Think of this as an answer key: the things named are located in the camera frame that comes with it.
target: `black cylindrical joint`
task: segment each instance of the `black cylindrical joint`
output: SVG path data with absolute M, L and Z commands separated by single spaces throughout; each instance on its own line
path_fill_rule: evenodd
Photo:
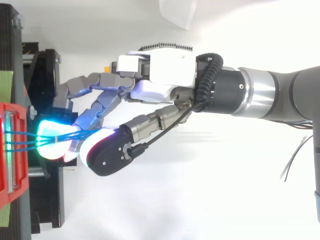
M 211 88 L 205 113 L 232 114 L 246 94 L 246 84 L 240 71 L 221 69 Z
M 133 143 L 132 132 L 130 128 L 121 125 L 88 152 L 88 167 L 99 176 L 108 176 L 123 169 L 133 160 L 126 149 L 130 143 Z

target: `glowing fingertip sensor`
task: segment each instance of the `glowing fingertip sensor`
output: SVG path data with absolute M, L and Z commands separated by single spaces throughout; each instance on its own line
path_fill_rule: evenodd
M 77 130 L 78 128 L 76 126 L 62 124 L 50 120 L 42 120 L 39 124 L 37 131 L 37 135 L 39 136 L 37 136 L 36 138 L 38 153 L 42 157 L 49 160 L 61 158 L 68 152 L 72 140 L 47 144 L 48 142 L 46 140 L 52 138 L 46 138 L 41 136 L 55 137 L 59 135 L 74 133 Z

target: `robotic hand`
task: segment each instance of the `robotic hand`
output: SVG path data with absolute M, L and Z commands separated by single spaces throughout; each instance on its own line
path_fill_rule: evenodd
M 74 140 L 65 161 L 80 152 L 81 160 L 96 174 L 107 176 L 130 164 L 150 144 L 191 112 L 231 114 L 303 126 L 313 125 L 316 203 L 320 222 L 320 67 L 293 73 L 275 73 L 245 67 L 223 67 L 214 53 L 195 56 L 191 47 L 159 43 L 119 56 L 111 73 L 92 73 L 70 79 L 57 87 L 53 107 L 72 110 L 71 99 L 92 89 L 103 90 L 91 109 L 74 126 L 98 129 L 104 116 L 121 100 L 173 103 L 140 115 L 118 129 L 101 128 L 85 141 Z M 149 142 L 138 143 L 151 133 L 162 132 Z

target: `metal rod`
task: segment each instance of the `metal rod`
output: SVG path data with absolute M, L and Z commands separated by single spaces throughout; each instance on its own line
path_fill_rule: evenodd
M 22 56 L 22 62 L 24 65 L 30 65 L 32 63 L 33 58 L 34 58 L 33 54 L 24 54 Z
M 45 174 L 41 167 L 33 166 L 28 168 L 28 176 L 29 178 L 44 177 Z

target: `gray cylinder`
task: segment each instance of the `gray cylinder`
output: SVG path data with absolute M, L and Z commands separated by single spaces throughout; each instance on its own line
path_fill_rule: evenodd
M 239 70 L 244 78 L 246 93 L 232 115 L 260 119 L 270 111 L 275 101 L 275 81 L 268 71 L 245 67 L 240 67 Z

